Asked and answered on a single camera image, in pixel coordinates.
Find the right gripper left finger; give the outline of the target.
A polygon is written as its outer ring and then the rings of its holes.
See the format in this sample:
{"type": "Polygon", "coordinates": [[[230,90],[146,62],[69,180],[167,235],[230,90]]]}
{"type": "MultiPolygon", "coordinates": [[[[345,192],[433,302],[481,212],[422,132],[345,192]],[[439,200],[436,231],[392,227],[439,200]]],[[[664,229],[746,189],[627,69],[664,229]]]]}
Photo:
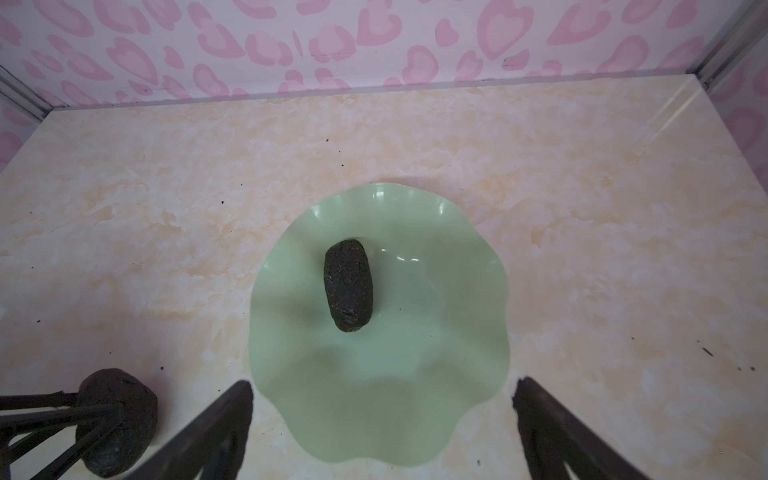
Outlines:
{"type": "Polygon", "coordinates": [[[246,450],[253,390],[235,382],[151,458],[130,479],[235,479],[246,450]]]}

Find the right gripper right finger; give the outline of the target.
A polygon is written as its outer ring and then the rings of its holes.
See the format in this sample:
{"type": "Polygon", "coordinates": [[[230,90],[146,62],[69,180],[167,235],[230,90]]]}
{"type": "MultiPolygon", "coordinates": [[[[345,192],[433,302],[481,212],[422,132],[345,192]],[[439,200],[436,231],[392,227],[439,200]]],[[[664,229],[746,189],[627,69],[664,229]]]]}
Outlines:
{"type": "Polygon", "coordinates": [[[533,479],[568,479],[571,474],[579,479],[646,477],[535,379],[518,380],[512,407],[533,479]]]}

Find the dark avocado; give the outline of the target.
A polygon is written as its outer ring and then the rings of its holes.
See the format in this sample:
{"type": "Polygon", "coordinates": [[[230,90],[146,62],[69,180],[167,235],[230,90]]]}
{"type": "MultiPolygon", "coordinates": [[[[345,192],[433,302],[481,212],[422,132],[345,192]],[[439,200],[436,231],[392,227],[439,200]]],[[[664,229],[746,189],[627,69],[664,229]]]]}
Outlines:
{"type": "Polygon", "coordinates": [[[106,406],[106,418],[76,428],[81,440],[106,427],[83,455],[87,469],[111,478],[130,470],[150,445],[158,423],[158,398],[134,376],[117,369],[102,369],[88,376],[79,387],[76,407],[106,406]]]}
{"type": "Polygon", "coordinates": [[[325,253],[324,288],[336,327],[351,333],[373,315],[373,282],[367,254],[357,239],[346,239],[325,253]]]}

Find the green scalloped fruit bowl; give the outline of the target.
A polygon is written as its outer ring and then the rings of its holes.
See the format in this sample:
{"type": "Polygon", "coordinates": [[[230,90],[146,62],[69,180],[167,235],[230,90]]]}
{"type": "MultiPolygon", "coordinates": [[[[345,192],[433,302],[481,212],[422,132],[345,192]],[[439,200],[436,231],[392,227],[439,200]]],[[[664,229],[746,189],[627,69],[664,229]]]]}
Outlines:
{"type": "Polygon", "coordinates": [[[394,183],[352,188],[302,213],[257,274],[254,386],[321,461],[426,463],[506,381],[508,295],[501,259],[457,205],[394,183]],[[326,251],[347,239],[373,282],[372,318],[351,333],[323,282],[326,251]]]}

